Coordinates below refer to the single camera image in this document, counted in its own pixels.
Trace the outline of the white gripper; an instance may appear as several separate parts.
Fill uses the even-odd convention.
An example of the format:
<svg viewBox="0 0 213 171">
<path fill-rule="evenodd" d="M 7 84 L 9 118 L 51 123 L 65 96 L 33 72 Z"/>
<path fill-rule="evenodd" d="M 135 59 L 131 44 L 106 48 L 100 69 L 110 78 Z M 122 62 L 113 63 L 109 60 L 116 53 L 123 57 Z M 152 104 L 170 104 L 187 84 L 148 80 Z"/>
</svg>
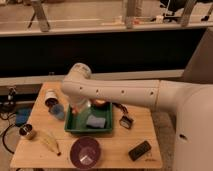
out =
<svg viewBox="0 0 213 171">
<path fill-rule="evenodd" d="M 91 102 L 85 98 L 71 98 L 69 100 L 70 107 L 77 107 L 79 109 L 79 113 L 91 107 Z"/>
</svg>

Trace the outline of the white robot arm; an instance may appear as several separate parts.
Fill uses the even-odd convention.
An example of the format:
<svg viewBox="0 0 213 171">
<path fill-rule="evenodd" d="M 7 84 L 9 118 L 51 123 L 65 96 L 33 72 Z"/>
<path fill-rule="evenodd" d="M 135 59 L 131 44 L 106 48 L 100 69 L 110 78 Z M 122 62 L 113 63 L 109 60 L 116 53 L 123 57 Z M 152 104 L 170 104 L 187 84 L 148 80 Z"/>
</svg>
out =
<svg viewBox="0 0 213 171">
<path fill-rule="evenodd" d="M 76 63 L 61 91 L 76 110 L 90 99 L 100 99 L 175 114 L 173 171 L 213 171 L 213 84 L 93 80 L 90 68 Z"/>
</svg>

